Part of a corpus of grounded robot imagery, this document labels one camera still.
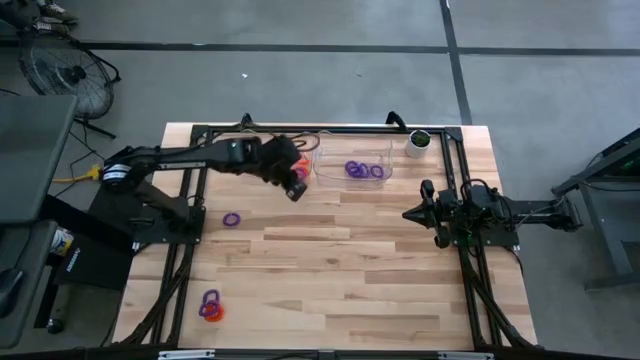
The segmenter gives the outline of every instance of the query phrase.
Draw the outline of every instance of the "orange object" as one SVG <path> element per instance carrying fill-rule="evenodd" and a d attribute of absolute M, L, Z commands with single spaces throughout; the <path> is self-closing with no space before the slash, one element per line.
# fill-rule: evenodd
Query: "orange object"
<path fill-rule="evenodd" d="M 207 311 L 213 311 L 213 305 L 207 305 Z M 208 322 L 216 322 L 222 320 L 224 317 L 224 308 L 222 304 L 218 304 L 218 312 L 215 315 L 205 316 L 205 320 Z"/>
<path fill-rule="evenodd" d="M 298 162 L 293 164 L 291 169 L 292 170 L 300 169 L 304 172 L 305 175 L 308 176 L 311 173 L 311 160 L 307 159 L 303 155 L 303 157 L 300 160 L 298 160 Z"/>

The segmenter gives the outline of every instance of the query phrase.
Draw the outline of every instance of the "orange ring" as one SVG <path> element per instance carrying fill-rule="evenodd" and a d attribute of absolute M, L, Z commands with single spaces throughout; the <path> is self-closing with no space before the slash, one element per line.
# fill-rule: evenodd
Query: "orange ring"
<path fill-rule="evenodd" d="M 213 310 L 213 305 L 208 305 L 207 310 L 208 311 Z M 216 322 L 216 321 L 222 320 L 223 317 L 224 317 L 224 308 L 222 307 L 222 304 L 218 304 L 218 312 L 215 313 L 215 315 L 205 316 L 204 319 L 208 322 Z"/>

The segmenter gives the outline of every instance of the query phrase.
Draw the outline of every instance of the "electric fan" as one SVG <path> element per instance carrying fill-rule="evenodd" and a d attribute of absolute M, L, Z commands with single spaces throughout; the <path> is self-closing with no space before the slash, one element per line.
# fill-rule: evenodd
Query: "electric fan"
<path fill-rule="evenodd" d="M 39 95 L 75 95 L 75 121 L 115 138 L 89 124 L 89 120 L 104 116 L 113 104 L 113 84 L 120 81 L 113 65 L 68 35 L 34 31 L 20 37 L 19 62 L 22 73 Z M 113 79 L 103 64 L 114 70 Z"/>

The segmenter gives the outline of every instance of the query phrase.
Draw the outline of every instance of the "yellow cable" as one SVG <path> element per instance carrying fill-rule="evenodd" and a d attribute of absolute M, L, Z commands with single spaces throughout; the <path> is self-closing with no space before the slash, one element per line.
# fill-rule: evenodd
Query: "yellow cable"
<path fill-rule="evenodd" d="M 84 174 L 84 175 L 76 176 L 74 178 L 53 179 L 53 182 L 55 182 L 55 183 L 71 183 L 71 182 L 78 182 L 78 181 L 89 180 L 89 179 L 98 180 L 100 178 L 100 170 L 102 170 L 100 165 L 93 164 L 91 166 L 91 169 L 89 169 L 89 171 L 87 171 L 86 174 Z"/>

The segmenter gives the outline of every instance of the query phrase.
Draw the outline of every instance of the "wooden table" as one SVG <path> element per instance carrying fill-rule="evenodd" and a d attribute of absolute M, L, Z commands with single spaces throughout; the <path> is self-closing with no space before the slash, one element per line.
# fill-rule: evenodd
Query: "wooden table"
<path fill-rule="evenodd" d="M 187 145 L 192 125 L 167 124 L 162 145 Z M 500 187 L 488 129 L 462 129 L 471 177 Z M 322 138 L 323 144 L 336 141 L 335 135 Z M 406 135 L 358 141 L 366 146 L 380 139 L 393 142 L 394 172 L 375 191 L 321 187 L 311 176 L 306 194 L 292 203 L 281 188 L 258 178 L 210 171 L 207 222 L 193 259 L 180 347 L 472 348 L 457 251 L 438 249 L 433 231 L 400 217 L 420 202 L 421 180 L 446 188 L 439 139 L 418 160 L 404 153 Z M 453 144 L 451 150 L 460 184 Z M 175 196 L 181 178 L 181 171 L 157 172 L 153 183 Z M 221 222 L 231 211 L 242 215 L 234 229 Z M 166 252 L 166 245 L 152 245 L 134 259 L 114 341 L 129 335 L 156 300 Z M 490 247 L 487 261 L 496 301 L 535 342 L 516 260 Z M 226 314 L 218 323 L 198 316 L 209 289 L 222 294 Z M 488 339 L 486 312 L 478 304 Z M 171 317 L 170 310 L 165 333 Z"/>

